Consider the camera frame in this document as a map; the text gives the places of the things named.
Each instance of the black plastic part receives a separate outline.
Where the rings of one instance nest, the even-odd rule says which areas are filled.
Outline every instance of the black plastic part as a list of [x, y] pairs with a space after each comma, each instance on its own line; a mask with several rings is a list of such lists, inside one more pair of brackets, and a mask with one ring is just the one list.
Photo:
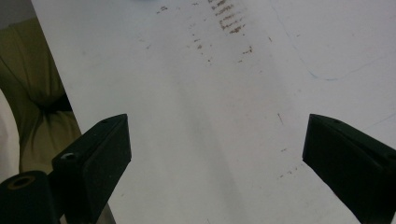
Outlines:
[[58, 223], [53, 205], [50, 183], [41, 171], [14, 175], [0, 185], [0, 223]]
[[396, 151], [344, 122], [311, 115], [303, 160], [361, 223], [390, 223]]
[[51, 182], [61, 188], [68, 223], [95, 223], [131, 160], [128, 121], [98, 122], [52, 160]]

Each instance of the green fabric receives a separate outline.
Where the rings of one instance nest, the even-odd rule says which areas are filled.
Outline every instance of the green fabric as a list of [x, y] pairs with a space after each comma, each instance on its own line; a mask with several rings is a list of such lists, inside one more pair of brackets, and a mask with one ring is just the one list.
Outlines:
[[0, 88], [20, 135], [20, 171], [49, 173], [51, 159], [81, 133], [72, 112], [44, 110], [65, 92], [37, 19], [0, 31]]

